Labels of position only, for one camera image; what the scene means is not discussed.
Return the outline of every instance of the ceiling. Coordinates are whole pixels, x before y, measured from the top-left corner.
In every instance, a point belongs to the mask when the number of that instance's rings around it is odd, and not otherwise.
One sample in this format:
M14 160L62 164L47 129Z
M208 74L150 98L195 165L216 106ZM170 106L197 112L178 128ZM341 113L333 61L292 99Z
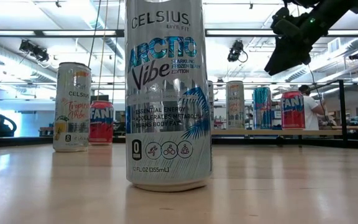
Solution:
M1 30L91 30L90 21L95 20L99 7L99 0L60 0L61 7L57 7L56 0L0 0L0 29ZM107 29L124 28L124 1L101 0L99 18ZM249 0L218 1L204 0L204 25L207 29L268 29L272 22L272 15L280 9L283 4L281 0L252 0L250 9ZM306 9L289 5L290 12L297 16ZM348 12L333 29L358 29L358 15ZM38 63L31 57L19 51L23 39L42 46L48 50L50 60L47 63ZM341 72L349 67L357 66L358 61L344 60L343 54L335 57L327 53L328 43L334 37L322 37L314 44L311 55L313 57L311 68L318 77L316 81ZM235 40L242 40L249 59L246 63L227 61L229 48ZM355 38L341 39L342 45L346 46ZM124 55L124 38L113 38L117 43L117 49ZM104 46L101 38L95 38L92 56L90 55L93 38L19 38L0 37L0 60L8 58L9 63L0 65L0 90L15 92L17 85L4 84L4 82L29 82L34 71L41 75L37 81L49 83L54 82L56 68L61 62L81 62L88 64L93 73L95 81L93 89L97 88L99 80L102 84L102 93L108 93L112 85L107 82L124 82L124 61L120 57L114 57L115 53L108 45ZM207 37L206 58L208 78L214 82L218 78L223 80L242 80L243 82L305 82L311 83L310 73L299 72L305 67L296 67L274 77L264 72L265 64L274 51L275 40L273 37ZM355 72L344 73L336 78L354 78L358 76ZM31 96L37 89L48 89L45 97L53 97L54 86L50 85L21 85L21 88L29 89L27 94L19 92L20 96ZM282 90L279 86L272 88L278 94ZM123 89L123 85L116 85L115 89Z

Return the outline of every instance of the celsius can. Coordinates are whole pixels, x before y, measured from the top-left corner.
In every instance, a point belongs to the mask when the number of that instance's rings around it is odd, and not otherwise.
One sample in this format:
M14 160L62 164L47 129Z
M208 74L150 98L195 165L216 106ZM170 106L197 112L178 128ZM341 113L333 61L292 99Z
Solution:
M211 136L201 0L126 1L127 179L174 192L206 185Z
M272 94L269 87L254 90L254 129L272 128Z
M113 114L111 102L101 100L92 102L90 144L112 144Z
M231 81L226 84L226 112L227 128L244 129L244 83L242 81Z
M53 136L55 151L87 150L90 131L90 92L90 68L75 62L59 65Z
M214 83L208 81L208 96L209 96L209 108L211 114L211 130L214 129L215 117L214 117Z
M305 105L300 91L289 91L281 97L281 119L283 129L305 128Z

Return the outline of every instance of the palm leaf graphic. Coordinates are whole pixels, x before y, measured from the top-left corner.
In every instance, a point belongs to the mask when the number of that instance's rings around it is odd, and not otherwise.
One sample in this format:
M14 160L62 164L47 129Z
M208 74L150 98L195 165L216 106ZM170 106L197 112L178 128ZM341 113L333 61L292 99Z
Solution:
M210 126L210 117L209 117L209 103L206 99L203 90L200 87L193 88L186 91L183 96L197 96L197 99L182 99L183 104L187 103L196 103L197 106L201 107L203 110L203 117L196 121L195 124L190 126L185 133L182 135L183 139L193 138L198 139L200 136L208 135L211 126Z

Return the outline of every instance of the celsius tropical vibe can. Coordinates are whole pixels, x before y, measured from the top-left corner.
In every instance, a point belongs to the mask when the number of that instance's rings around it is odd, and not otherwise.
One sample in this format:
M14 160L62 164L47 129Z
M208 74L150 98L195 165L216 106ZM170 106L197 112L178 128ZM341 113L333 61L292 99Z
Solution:
M244 129L245 103L244 103L244 83L242 81L231 81L226 84L226 112L227 128Z
M305 128L305 105L300 91L289 91L281 97L281 119L283 129Z
M92 102L89 143L112 144L113 115L111 102L101 100Z
M127 179L172 192L211 175L201 0L126 1Z
M271 129L272 126L272 94L269 87L254 90L254 128Z
M211 130L214 129L214 83L208 81L209 108L211 114Z
M88 148L90 131L91 70L65 62L57 73L53 148L57 152L79 152Z

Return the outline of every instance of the white can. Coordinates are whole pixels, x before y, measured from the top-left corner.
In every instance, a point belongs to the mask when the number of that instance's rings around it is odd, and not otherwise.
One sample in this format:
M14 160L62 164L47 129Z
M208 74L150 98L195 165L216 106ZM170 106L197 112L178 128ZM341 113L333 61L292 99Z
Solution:
M214 117L214 83L208 81L208 96L209 96L209 107L211 108L211 130L214 129L215 117Z
M173 192L211 175L201 0L126 1L127 179Z
M90 68L75 62L59 65L53 134L55 151L81 152L88 149L90 93Z
M244 129L244 83L242 81L231 81L226 84L226 114L227 128Z

